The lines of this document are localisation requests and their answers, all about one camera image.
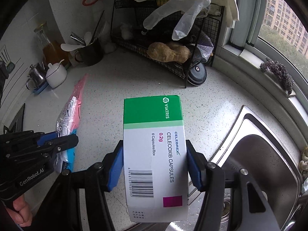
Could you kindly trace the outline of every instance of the speckled white countertop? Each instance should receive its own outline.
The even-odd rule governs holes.
[[[101,161],[122,139],[123,102],[128,97],[179,95],[186,138],[208,160],[226,137],[242,105],[256,113],[286,147],[296,148],[285,129],[253,96],[215,69],[206,69],[208,76],[203,85],[188,84],[184,89],[184,81],[163,67],[135,53],[118,49],[94,66],[70,68],[67,79],[58,88],[47,87],[39,95],[32,94],[26,100],[24,130],[54,131],[56,119],[74,85],[88,73],[77,130],[79,144],[75,171]],[[298,154],[292,155],[297,160]],[[56,176],[53,173],[26,193],[26,200],[33,209],[43,200]],[[106,199],[115,229],[131,227],[134,223],[126,209],[123,172],[117,187],[106,193]],[[81,214],[86,222],[84,200],[81,200]]]

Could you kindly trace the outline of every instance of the stainless steel sink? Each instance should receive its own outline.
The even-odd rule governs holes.
[[[296,210],[302,177],[287,149],[247,106],[243,106],[224,142],[211,159],[223,169],[246,168],[268,198],[279,227],[283,230]],[[192,231],[198,219],[204,193],[190,184],[187,221],[171,222],[167,231]],[[220,230],[227,230],[230,189],[225,190]]]

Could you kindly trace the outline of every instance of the white spoon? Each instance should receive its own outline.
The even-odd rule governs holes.
[[[90,41],[92,40],[92,34],[91,32],[86,32],[84,35],[84,41],[86,42],[86,46],[90,44]]]
[[[85,47],[85,46],[71,45],[71,44],[64,44],[64,43],[61,44],[62,50],[66,51],[66,52],[70,52],[70,51],[73,51],[73,50],[76,50],[76,49],[79,49],[79,48],[83,48],[83,47]]]

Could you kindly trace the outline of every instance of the barcode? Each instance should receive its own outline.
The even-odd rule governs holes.
[[[153,174],[151,170],[129,170],[130,193],[132,197],[154,197]]]

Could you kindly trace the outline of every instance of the building facade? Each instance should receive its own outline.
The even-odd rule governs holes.
[[[284,0],[267,0],[263,24],[278,34],[308,58],[308,33]]]

